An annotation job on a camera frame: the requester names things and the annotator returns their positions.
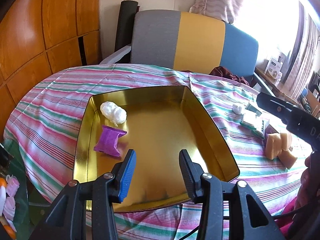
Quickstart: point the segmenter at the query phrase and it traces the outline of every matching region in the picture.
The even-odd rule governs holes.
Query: purple snack package
[[[120,152],[117,149],[118,139],[126,134],[126,131],[102,125],[100,139],[93,150],[109,154],[114,157],[120,157]]]

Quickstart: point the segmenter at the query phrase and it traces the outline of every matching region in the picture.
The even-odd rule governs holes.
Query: white box
[[[275,58],[271,58],[267,64],[264,73],[269,74],[272,78],[276,79],[279,76],[282,65]]]

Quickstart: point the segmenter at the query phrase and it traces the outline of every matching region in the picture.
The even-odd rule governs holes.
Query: wooden desk
[[[297,101],[293,100],[291,97],[288,96],[290,93],[281,82],[277,82],[274,78],[265,74],[264,70],[262,70],[260,68],[256,67],[254,71],[258,76],[260,76],[261,78],[263,78],[266,81],[267,85],[270,85],[272,87],[271,90],[275,94],[276,97],[284,98],[285,100],[290,101],[291,103],[293,103],[295,105],[299,105],[299,103]]]

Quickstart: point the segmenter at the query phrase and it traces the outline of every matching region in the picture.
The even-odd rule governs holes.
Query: wooden cabinet
[[[3,87],[0,86],[0,98],[2,101],[0,118],[0,142],[2,142],[4,127],[7,123],[7,120],[11,112],[14,110],[16,105],[12,100],[12,97],[10,96],[10,93],[6,85],[4,85]]]
[[[42,17],[47,49],[77,35],[76,0],[43,0]]]
[[[2,85],[3,81],[4,81],[4,78],[2,76],[1,69],[0,69],[0,86]]]
[[[83,36],[83,43],[87,64],[99,64],[101,62],[100,32],[94,31]]]
[[[78,35],[99,29],[99,0],[76,0]]]
[[[40,81],[51,75],[47,56],[43,52],[40,56],[30,60],[24,68],[16,73],[7,86],[16,104]]]
[[[0,22],[0,67],[4,79],[42,51],[41,0],[16,0]]]
[[[47,51],[53,73],[69,67],[81,66],[78,38],[60,43]]]

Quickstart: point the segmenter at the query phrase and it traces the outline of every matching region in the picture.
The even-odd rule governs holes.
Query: person's hand
[[[310,156],[308,158],[306,158],[304,164],[307,167],[310,167]],[[296,202],[294,204],[294,209],[300,208],[306,204],[308,204],[308,195],[307,195],[307,191],[306,188],[308,187],[309,184],[309,169],[306,169],[302,175],[301,175],[301,187],[298,191],[298,195],[297,195],[297,199]]]

